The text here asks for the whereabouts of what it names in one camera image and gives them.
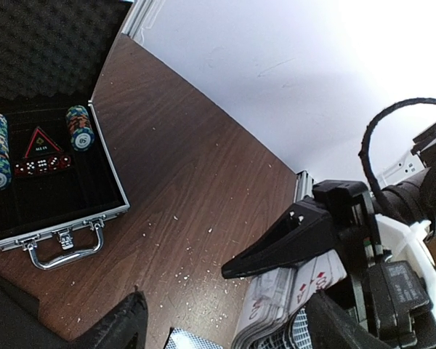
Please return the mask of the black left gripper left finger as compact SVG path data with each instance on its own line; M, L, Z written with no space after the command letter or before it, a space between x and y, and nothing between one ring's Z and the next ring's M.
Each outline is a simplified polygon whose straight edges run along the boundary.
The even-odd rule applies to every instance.
M64 348L145 348L148 304L143 292L128 294L94 326Z

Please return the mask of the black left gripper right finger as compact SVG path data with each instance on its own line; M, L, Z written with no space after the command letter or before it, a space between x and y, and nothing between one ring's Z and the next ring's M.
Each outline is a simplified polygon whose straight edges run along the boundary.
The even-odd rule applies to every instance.
M385 348L344 312L325 292L317 292L305 305L308 331L314 348Z

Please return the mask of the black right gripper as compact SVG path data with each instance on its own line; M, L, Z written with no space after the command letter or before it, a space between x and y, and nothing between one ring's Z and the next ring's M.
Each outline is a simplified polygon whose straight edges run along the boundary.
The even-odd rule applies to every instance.
M385 348L436 348L436 319L424 279L409 262L392 261L392 251L382 245L366 185L324 181L315 185L313 196L291 204L257 241L222 266L222 277L296 267L332 249L348 282L318 292Z

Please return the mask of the boxed deck of cards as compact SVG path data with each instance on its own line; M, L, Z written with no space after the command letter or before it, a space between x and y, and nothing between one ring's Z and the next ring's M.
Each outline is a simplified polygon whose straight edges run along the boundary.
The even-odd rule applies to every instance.
M277 268L249 284L232 348L311 348L304 306L319 290L346 278L334 250L297 269Z

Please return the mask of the dealt card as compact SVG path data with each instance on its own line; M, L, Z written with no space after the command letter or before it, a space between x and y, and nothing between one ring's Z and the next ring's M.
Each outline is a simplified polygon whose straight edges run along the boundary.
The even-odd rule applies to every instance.
M173 328L168 336L165 349L213 349L219 345L184 329Z

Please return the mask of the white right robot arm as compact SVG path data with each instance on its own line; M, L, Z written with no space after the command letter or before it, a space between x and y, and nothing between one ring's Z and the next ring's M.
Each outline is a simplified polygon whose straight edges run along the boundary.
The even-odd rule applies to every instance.
M322 348L436 348L436 160L395 185L326 180L292 204L256 243L222 267L225 278L302 269L337 254L347 295L317 291L305 303Z

